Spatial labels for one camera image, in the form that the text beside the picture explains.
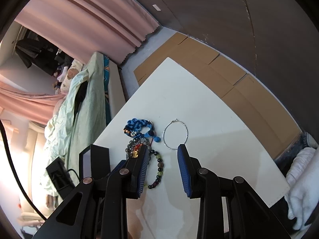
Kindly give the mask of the white cloth bundle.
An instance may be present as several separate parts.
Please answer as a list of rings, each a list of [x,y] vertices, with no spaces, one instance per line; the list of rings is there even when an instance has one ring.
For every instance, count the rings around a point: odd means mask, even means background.
[[[294,158],[286,175],[290,190],[284,196],[294,230],[304,230],[318,204],[318,148],[306,147]]]

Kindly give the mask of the thin silver bangle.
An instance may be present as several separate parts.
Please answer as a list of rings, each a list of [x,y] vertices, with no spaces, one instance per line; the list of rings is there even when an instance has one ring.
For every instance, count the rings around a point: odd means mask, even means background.
[[[167,149],[175,151],[179,144],[186,144],[189,138],[189,131],[186,124],[174,119],[164,128],[162,140]]]

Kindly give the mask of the pink curtain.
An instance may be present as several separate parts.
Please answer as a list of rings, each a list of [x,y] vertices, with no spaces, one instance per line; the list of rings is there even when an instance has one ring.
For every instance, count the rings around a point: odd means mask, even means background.
[[[1,109],[45,124],[62,98],[52,85],[64,58],[86,64],[95,52],[119,64],[159,27],[135,0],[29,0],[3,32]]]

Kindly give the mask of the green bed blanket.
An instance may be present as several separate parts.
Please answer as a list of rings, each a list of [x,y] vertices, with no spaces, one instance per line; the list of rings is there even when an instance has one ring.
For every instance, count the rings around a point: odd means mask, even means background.
[[[71,178],[75,183],[80,177],[79,154],[95,142],[107,125],[109,106],[105,93],[108,91],[109,71],[105,68],[108,66],[108,58],[100,52],[93,53],[86,64],[89,79],[84,83],[85,97],[74,120],[69,152],[65,158],[67,169],[73,169]]]

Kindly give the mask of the pale green duvet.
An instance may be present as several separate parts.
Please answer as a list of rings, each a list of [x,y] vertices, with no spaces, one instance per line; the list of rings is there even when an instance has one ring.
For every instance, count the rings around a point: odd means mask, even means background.
[[[71,134],[74,126],[75,100],[80,86],[89,80],[89,71],[84,70],[77,74],[70,86],[69,93],[61,104],[58,112],[48,121],[44,136],[46,142],[43,147],[43,175],[40,184],[48,195],[57,196],[57,189],[54,187],[46,168],[56,158],[65,160],[70,151]]]

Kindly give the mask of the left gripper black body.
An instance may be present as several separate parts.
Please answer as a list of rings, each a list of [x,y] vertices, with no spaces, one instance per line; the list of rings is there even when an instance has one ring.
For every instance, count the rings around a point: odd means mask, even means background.
[[[46,167],[46,171],[57,193],[64,200],[75,188],[75,185],[72,182],[69,172],[65,168],[63,160],[57,157]]]

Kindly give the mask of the black jewelry box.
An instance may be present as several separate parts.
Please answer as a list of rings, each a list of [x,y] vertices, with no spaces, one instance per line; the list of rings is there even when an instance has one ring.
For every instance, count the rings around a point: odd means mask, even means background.
[[[79,153],[80,180],[91,177],[99,180],[111,172],[109,149],[97,145],[89,145]]]

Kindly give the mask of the white table board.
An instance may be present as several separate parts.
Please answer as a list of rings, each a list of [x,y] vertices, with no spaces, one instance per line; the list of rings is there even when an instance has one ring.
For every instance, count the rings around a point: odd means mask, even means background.
[[[132,118],[155,125],[159,143],[152,145],[164,161],[163,180],[127,201],[128,230],[133,238],[195,238],[199,200],[183,189],[177,151],[166,148],[164,128],[174,119],[188,127],[189,155],[221,177],[243,177],[262,200],[275,204],[289,185],[273,159],[245,123],[194,75],[170,58],[150,75],[96,140],[110,151],[110,163],[125,157],[129,137],[123,129]]]

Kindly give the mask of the flat brown cardboard sheet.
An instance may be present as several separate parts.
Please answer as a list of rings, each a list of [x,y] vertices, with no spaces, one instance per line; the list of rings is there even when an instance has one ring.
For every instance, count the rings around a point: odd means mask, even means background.
[[[273,159],[300,137],[302,132],[293,118],[258,80],[216,50],[178,32],[136,68],[138,84],[166,58],[179,63],[221,98]]]

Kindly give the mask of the bear print pillow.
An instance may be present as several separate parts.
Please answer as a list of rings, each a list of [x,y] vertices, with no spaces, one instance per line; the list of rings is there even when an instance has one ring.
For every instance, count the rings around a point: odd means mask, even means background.
[[[71,66],[68,68],[67,75],[65,79],[62,81],[60,92],[67,94],[70,89],[72,79],[82,71],[83,65],[77,59],[74,59]]]

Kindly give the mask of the white wall socket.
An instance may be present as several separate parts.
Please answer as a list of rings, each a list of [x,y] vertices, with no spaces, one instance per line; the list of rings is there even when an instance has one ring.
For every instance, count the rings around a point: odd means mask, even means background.
[[[153,4],[153,7],[157,10],[157,11],[161,11],[160,7],[156,4]]]

